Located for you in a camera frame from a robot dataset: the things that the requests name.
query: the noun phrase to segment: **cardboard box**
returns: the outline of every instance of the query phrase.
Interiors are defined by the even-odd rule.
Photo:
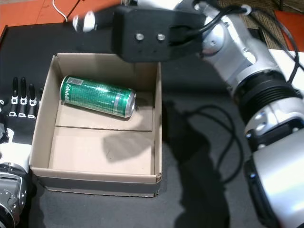
[[[61,104],[67,76],[132,88],[130,119]],[[30,167],[49,190],[152,197],[162,179],[162,87],[158,64],[112,54],[54,56],[39,109]]]

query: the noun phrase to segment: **box flap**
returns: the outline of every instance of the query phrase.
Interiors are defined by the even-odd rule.
[[[129,119],[59,103],[56,126],[152,131],[153,95],[152,93],[136,93],[136,96],[136,109]]]

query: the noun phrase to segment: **white surface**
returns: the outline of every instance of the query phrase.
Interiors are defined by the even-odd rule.
[[[288,55],[283,50],[269,50],[272,56],[274,57],[275,61],[278,63],[279,67],[281,68],[281,71],[283,72],[286,80],[289,79],[290,74],[295,66],[295,62],[288,57]],[[300,63],[304,65],[304,53],[299,52],[300,56]],[[301,93],[304,95],[304,71],[299,68],[293,81],[293,86],[301,91]]]
[[[0,145],[0,163],[10,162],[20,165],[29,171],[29,155],[31,145],[12,142],[14,132],[8,128],[9,142]]]

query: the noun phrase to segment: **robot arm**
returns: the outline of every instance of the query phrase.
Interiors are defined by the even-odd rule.
[[[244,135],[253,155],[244,171],[260,222],[271,228],[304,226],[304,103],[302,95],[286,82],[267,46],[250,35],[238,15],[227,15],[192,43],[182,43],[187,46],[184,51],[179,43],[175,46],[171,42],[176,34],[182,37],[183,31],[173,30],[180,28],[178,25],[195,28],[197,23],[207,24],[219,10],[206,2],[187,0],[136,2],[137,9],[130,7],[114,16],[114,52],[129,62],[164,61],[193,50],[200,52],[226,83],[246,125]],[[145,16],[138,12],[141,7]],[[157,27],[157,21],[148,28],[133,22],[129,28],[129,19],[136,15],[149,19],[147,9],[154,9],[159,20],[164,19],[162,22],[172,29]],[[196,16],[191,18],[187,13]],[[154,52],[145,43],[155,48]],[[161,45],[169,54],[157,55]]]

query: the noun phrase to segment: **black cable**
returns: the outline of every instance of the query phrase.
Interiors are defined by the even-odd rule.
[[[288,82],[289,83],[292,83],[294,77],[295,77],[295,74],[298,70],[298,68],[300,67],[302,70],[304,70],[304,67],[300,64],[299,62],[299,49],[295,43],[295,39],[293,38],[293,36],[291,35],[290,31],[286,28],[286,26],[280,22],[278,19],[276,19],[273,15],[271,15],[270,13],[268,13],[267,11],[263,10],[263,9],[260,9],[260,8],[252,8],[252,12],[260,12],[264,15],[266,15],[267,17],[269,17],[285,34],[286,36],[288,37],[290,43],[292,44],[293,46],[293,49],[294,49],[294,52],[295,52],[295,57],[293,57],[288,49],[278,40],[275,38],[275,36],[267,29],[265,28],[265,26],[263,26],[264,28],[264,31],[270,35],[270,37],[282,48],[282,46],[284,47],[283,50],[287,53],[287,55],[295,62],[294,64],[294,69],[289,77],[289,80]],[[259,23],[259,25],[261,25],[261,22],[256,18],[254,17],[252,14],[250,14],[250,17],[253,19],[253,21],[255,23]]]
[[[245,13],[246,9],[241,8],[240,6],[227,6],[225,8],[222,8],[219,13],[210,21],[208,24],[204,25],[203,27],[199,29],[193,29],[187,32],[188,37],[193,37],[197,36],[203,32],[208,31],[209,29],[212,29],[214,26],[216,26],[220,20],[222,19],[223,16],[228,15],[228,14],[240,14],[240,13]]]
[[[73,6],[73,8],[71,9],[71,11],[67,14],[66,18],[68,19],[69,16],[71,16],[72,12],[74,11],[74,9],[76,8],[76,6],[79,4],[80,0],[78,0],[75,5]]]
[[[202,113],[201,111],[204,109],[216,109],[216,110],[222,112],[227,117],[227,119],[230,123],[230,128],[225,123],[223,123],[219,119],[215,118],[214,116],[206,114],[206,113]],[[236,136],[236,133],[235,133],[236,127],[234,125],[233,119],[231,118],[230,114],[226,110],[224,110],[221,107],[218,107],[216,105],[212,105],[212,104],[199,107],[198,109],[196,109],[192,112],[187,112],[186,117],[189,118],[196,114],[205,116],[209,119],[212,119],[213,121],[215,121],[216,123],[221,125],[223,128],[225,128],[231,134],[229,142],[227,143],[223,152],[220,154],[219,159],[217,161],[216,169],[218,171],[220,169],[220,166],[222,165],[222,162],[224,161],[225,156],[227,155],[229,149],[231,148],[233,141],[236,140],[237,146],[239,147],[240,158],[239,158],[239,162],[238,162],[238,165],[237,165],[237,168],[235,169],[235,171],[228,178],[226,178],[223,181],[223,183],[228,183],[228,182],[232,181],[238,175],[238,173],[242,170],[242,165],[244,163],[244,150],[243,150],[243,147],[242,147],[242,144],[241,144],[239,138]]]
[[[235,132],[233,132],[223,122],[221,122],[217,118],[214,118],[214,116],[212,116],[210,114],[202,113],[202,112],[200,112],[198,114],[201,115],[201,116],[207,117],[207,118],[213,120],[214,122],[218,123],[220,126],[222,126],[226,131],[228,131],[233,136],[233,138],[235,139],[235,141],[237,143],[238,151],[239,151],[239,161],[238,161],[238,164],[237,164],[237,168],[233,171],[233,173],[228,178],[226,178],[225,180],[222,181],[224,184],[227,184],[227,183],[231,182],[233,179],[235,179],[243,168],[244,150],[243,150],[242,143],[239,140],[239,138],[235,135]]]

